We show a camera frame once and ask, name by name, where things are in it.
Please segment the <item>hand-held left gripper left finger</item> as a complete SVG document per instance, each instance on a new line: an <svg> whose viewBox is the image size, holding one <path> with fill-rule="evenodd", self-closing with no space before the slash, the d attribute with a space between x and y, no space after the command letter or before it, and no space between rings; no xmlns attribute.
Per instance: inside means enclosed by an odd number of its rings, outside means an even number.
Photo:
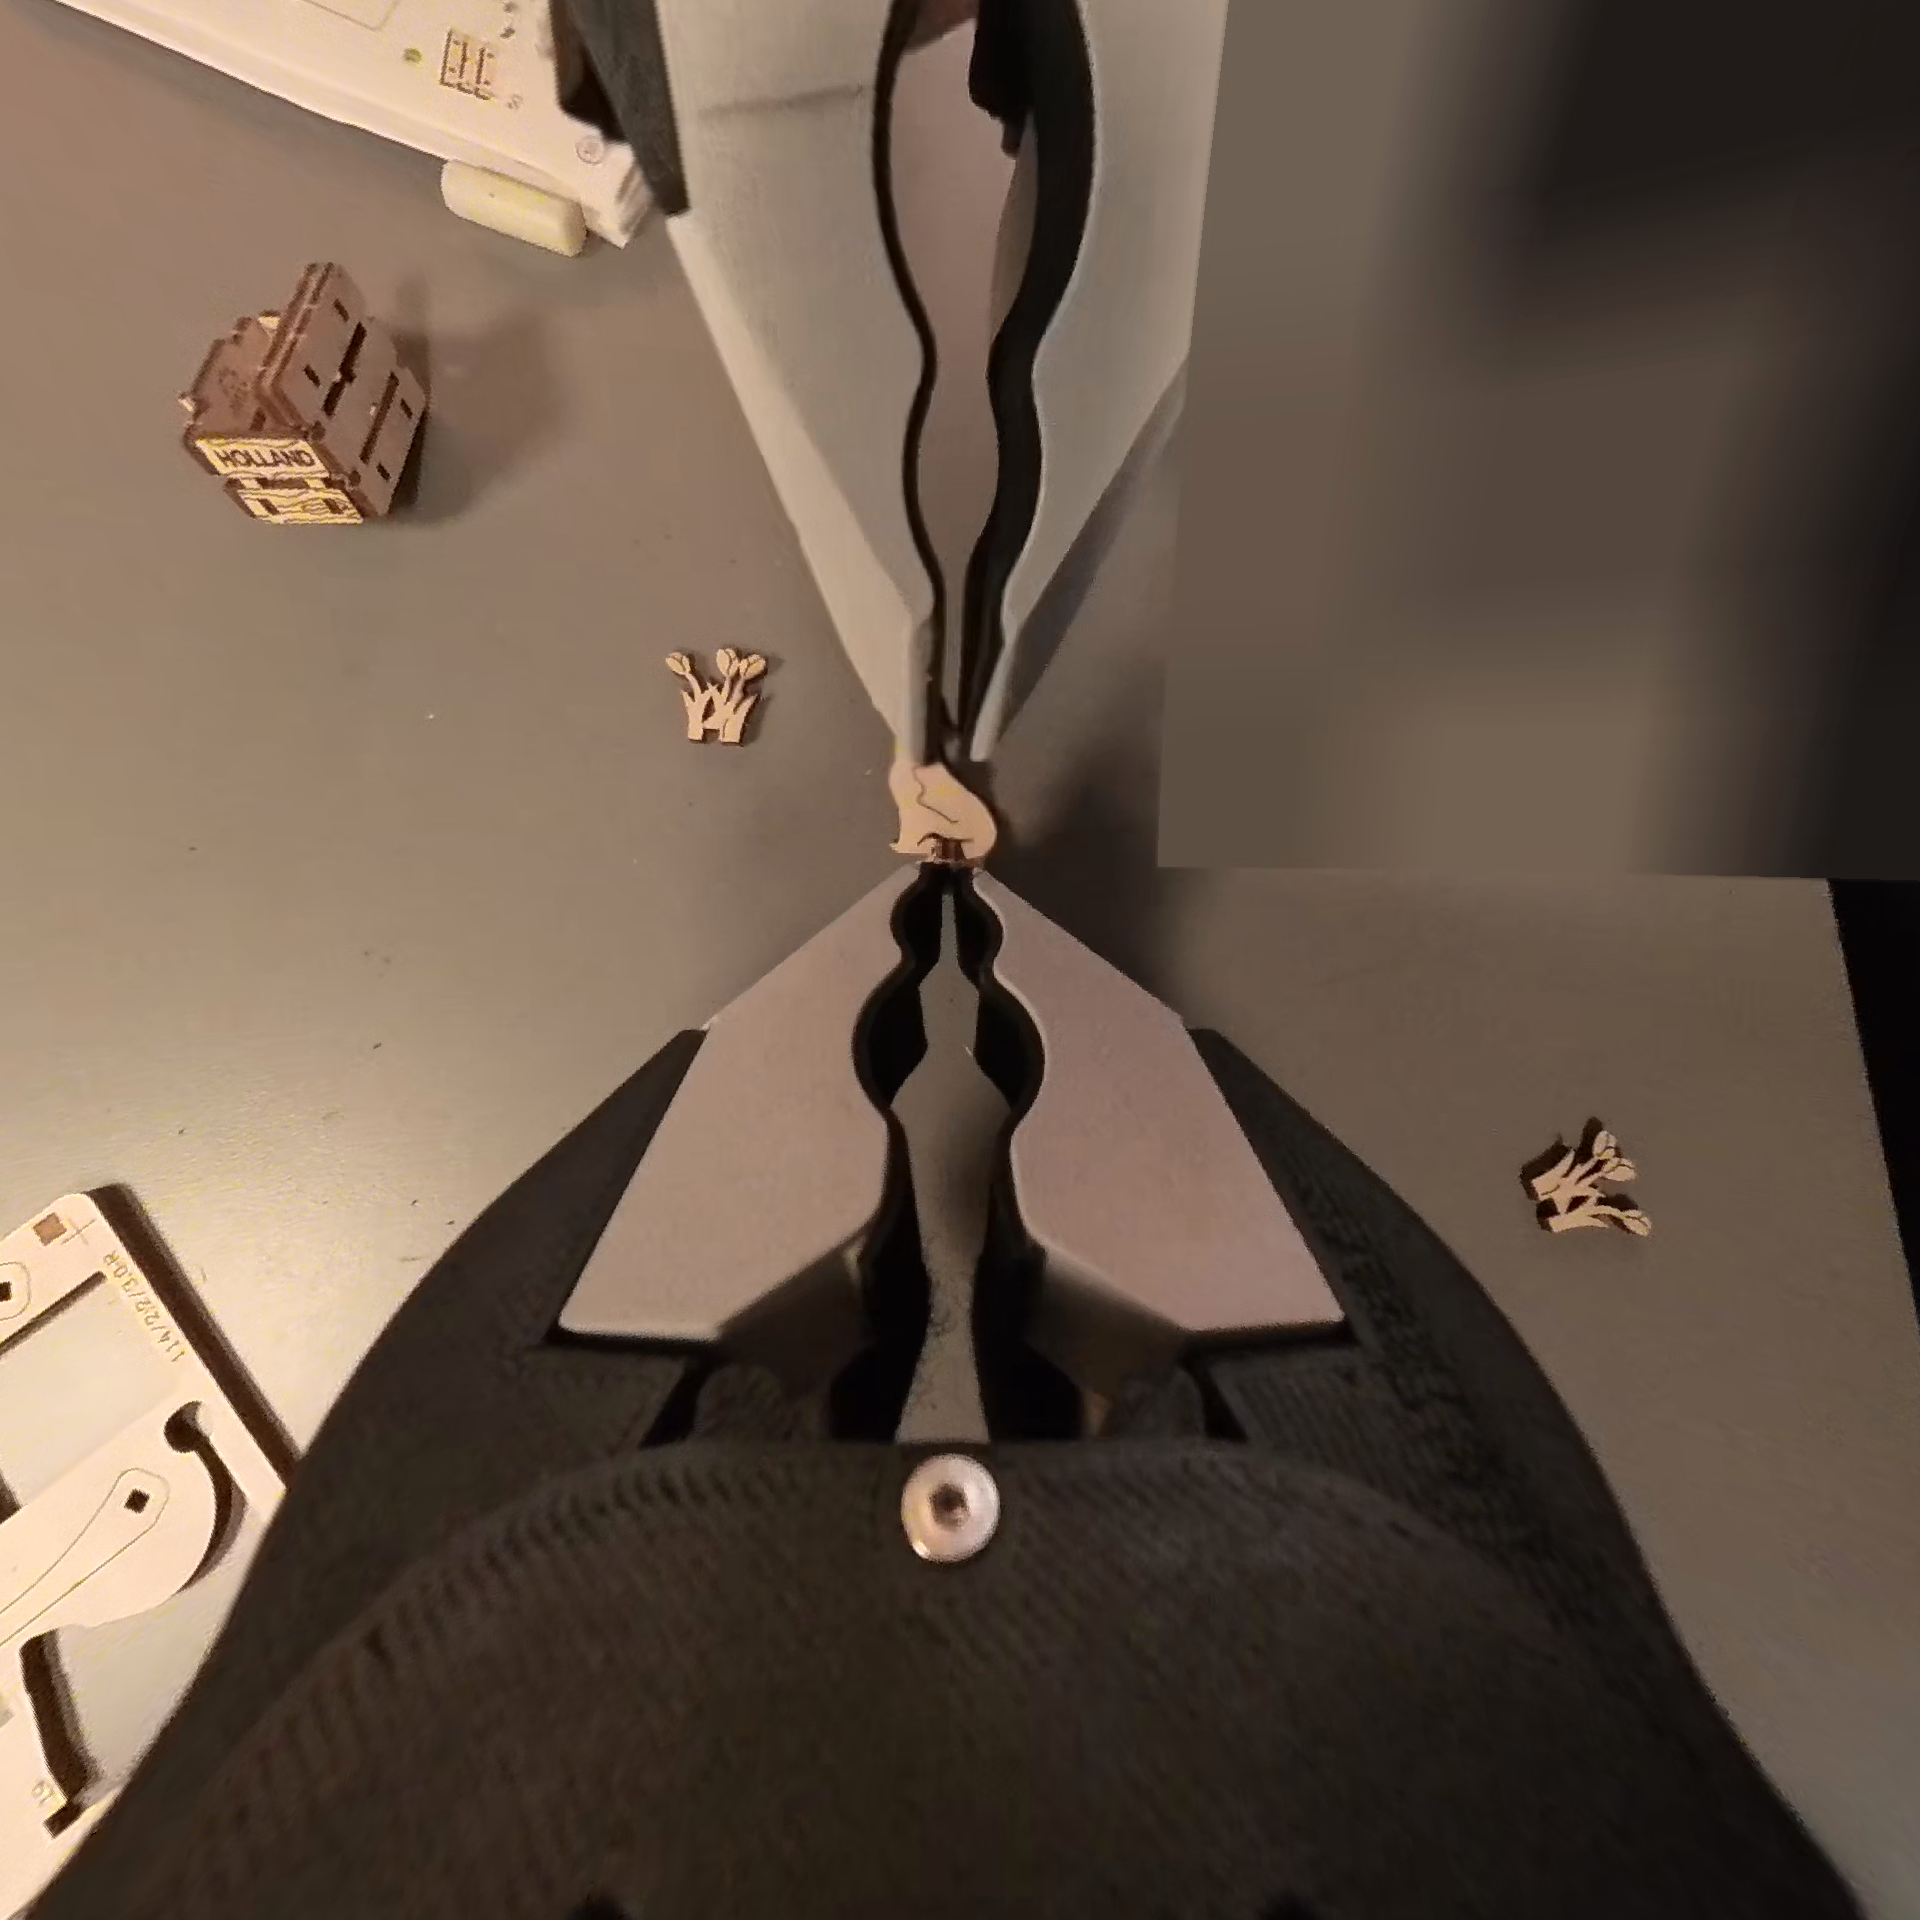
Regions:
<svg viewBox="0 0 1920 1920"><path fill-rule="evenodd" d="M702 1028L564 1335L752 1363L841 1434L900 1427L928 1271L896 1095L937 954L937 874L896 871Z"/></svg>

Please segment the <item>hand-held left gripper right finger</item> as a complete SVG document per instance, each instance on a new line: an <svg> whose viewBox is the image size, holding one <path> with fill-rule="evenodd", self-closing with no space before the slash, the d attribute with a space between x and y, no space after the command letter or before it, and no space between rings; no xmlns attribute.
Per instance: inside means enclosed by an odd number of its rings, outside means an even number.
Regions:
<svg viewBox="0 0 1920 1920"><path fill-rule="evenodd" d="M1006 1107L970 1316L987 1430L1087 1434L1188 1359L1345 1337L1186 1019L990 875L956 934Z"/></svg>

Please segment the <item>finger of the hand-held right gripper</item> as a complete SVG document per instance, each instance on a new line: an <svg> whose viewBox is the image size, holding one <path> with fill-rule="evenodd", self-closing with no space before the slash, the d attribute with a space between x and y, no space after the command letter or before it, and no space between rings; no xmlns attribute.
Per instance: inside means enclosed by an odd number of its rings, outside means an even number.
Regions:
<svg viewBox="0 0 1920 1920"><path fill-rule="evenodd" d="M979 5L970 90L1016 157L987 356L998 481L958 636L956 746L990 761L1185 407L1202 10Z"/></svg>
<svg viewBox="0 0 1920 1920"><path fill-rule="evenodd" d="M660 5L688 285L849 661L935 758L944 581L919 454L937 353L906 268L891 107L912 5Z"/></svg>

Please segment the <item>wooden chicken cutout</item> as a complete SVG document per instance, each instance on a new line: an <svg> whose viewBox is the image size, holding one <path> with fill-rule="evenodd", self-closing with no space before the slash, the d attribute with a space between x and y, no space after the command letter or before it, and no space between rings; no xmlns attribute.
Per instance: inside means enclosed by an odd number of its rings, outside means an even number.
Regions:
<svg viewBox="0 0 1920 1920"><path fill-rule="evenodd" d="M887 774L887 788L899 815L891 851L900 857L926 863L924 838L928 835L963 838L972 869L980 867L994 851L999 827L993 807L942 761L915 763L896 756Z"/></svg>

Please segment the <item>wooden parts sheet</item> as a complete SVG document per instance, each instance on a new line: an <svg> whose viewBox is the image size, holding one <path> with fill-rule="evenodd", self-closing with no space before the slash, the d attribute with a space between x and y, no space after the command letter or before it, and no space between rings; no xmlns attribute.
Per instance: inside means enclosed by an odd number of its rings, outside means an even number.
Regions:
<svg viewBox="0 0 1920 1920"><path fill-rule="evenodd" d="M4 1914L184 1701L298 1450L119 1190L4 1236Z"/></svg>

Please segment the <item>white cylinder eraser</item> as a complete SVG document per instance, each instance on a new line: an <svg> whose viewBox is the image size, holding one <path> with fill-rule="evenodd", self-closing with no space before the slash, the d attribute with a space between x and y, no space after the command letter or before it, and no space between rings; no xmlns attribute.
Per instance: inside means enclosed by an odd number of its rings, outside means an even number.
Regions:
<svg viewBox="0 0 1920 1920"><path fill-rule="evenodd" d="M439 170L441 202L464 223L553 255L580 255L587 220L577 199L466 159Z"/></svg>

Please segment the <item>instruction booklet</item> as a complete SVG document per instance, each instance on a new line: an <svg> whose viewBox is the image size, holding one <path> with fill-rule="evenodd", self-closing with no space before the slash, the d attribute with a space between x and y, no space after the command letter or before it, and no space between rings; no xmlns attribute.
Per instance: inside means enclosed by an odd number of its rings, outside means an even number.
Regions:
<svg viewBox="0 0 1920 1920"><path fill-rule="evenodd" d="M634 153L564 114L546 2L74 2L74 11L327 122L577 199L627 246L654 211Z"/></svg>

